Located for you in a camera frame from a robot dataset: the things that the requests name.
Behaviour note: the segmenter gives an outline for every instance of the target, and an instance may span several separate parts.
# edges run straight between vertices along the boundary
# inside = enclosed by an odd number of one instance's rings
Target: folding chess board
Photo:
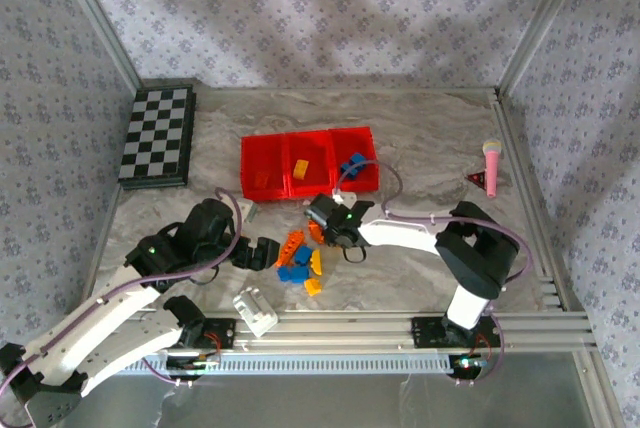
[[[195,102],[191,85],[138,91],[118,176],[123,189],[187,184]]]

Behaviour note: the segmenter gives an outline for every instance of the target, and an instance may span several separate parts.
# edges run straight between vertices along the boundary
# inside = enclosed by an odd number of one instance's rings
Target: red plastic tray
[[[268,201],[330,194],[340,178],[340,165],[354,153],[377,160],[369,127],[245,136],[240,169],[244,197]],[[309,162],[304,180],[293,178],[298,160]],[[375,191],[380,184],[379,171],[377,165],[367,165],[340,189]]]

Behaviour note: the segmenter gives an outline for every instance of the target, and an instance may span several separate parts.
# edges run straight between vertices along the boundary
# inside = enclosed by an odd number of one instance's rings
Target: orange lego brick
[[[322,234],[322,227],[315,221],[309,220],[309,233],[311,239],[320,245],[324,245],[324,235]]]
[[[264,171],[259,171],[256,173],[255,177],[255,187],[264,190],[267,187],[267,183],[269,182],[269,173],[265,173]]]
[[[306,175],[308,167],[309,162],[307,160],[296,161],[296,166],[293,169],[293,177],[296,180],[304,180],[304,175]]]
[[[280,256],[276,261],[276,266],[288,265],[291,262],[291,258],[295,254],[296,250],[300,248],[300,245],[304,243],[304,232],[302,230],[296,230],[289,233],[287,241],[280,249]]]

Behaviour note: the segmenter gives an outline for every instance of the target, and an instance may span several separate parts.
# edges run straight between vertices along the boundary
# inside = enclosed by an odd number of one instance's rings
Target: blue lego brick
[[[343,163],[342,165],[340,165],[340,173],[344,173],[345,171],[347,171],[349,168],[351,167],[351,165],[349,163]],[[355,179],[356,177],[356,171],[358,171],[357,169],[350,171],[349,174],[347,175],[347,178],[349,178],[350,180]]]
[[[280,281],[291,281],[291,272],[289,271],[289,268],[286,266],[278,268],[278,277],[280,277]]]
[[[309,263],[309,260],[311,259],[312,253],[313,250],[311,248],[309,248],[307,245],[302,245],[300,248],[298,248],[296,254],[293,255],[293,262],[296,265],[307,265]]]
[[[360,153],[354,153],[353,155],[351,155],[351,158],[349,158],[348,163],[342,163],[342,165],[340,165],[340,173],[344,173],[356,163],[360,163],[361,161],[366,161],[366,160],[367,159],[364,156],[362,156]],[[347,175],[347,178],[349,178],[350,180],[355,180],[358,173],[360,173],[365,166],[366,165],[362,165],[356,168],[355,170],[350,171],[349,174]]]
[[[296,284],[303,284],[309,279],[309,267],[308,266],[294,266],[291,268],[291,282]]]
[[[367,161],[367,159],[364,156],[362,156],[360,153],[354,153],[351,156],[351,159],[349,161],[351,162],[352,165],[355,165],[356,163],[360,163],[361,161]]]

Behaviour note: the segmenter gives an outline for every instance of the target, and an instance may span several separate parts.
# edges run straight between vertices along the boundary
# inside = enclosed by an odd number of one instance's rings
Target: yellow lego brick
[[[316,275],[322,276],[322,260],[320,259],[320,250],[313,250],[313,253],[311,253],[311,269]]]
[[[304,175],[307,173],[309,162],[307,160],[296,161],[296,166],[293,169],[293,177],[296,180],[304,180]]]
[[[322,285],[314,278],[309,278],[304,282],[304,287],[307,289],[309,296],[315,296],[322,291]]]

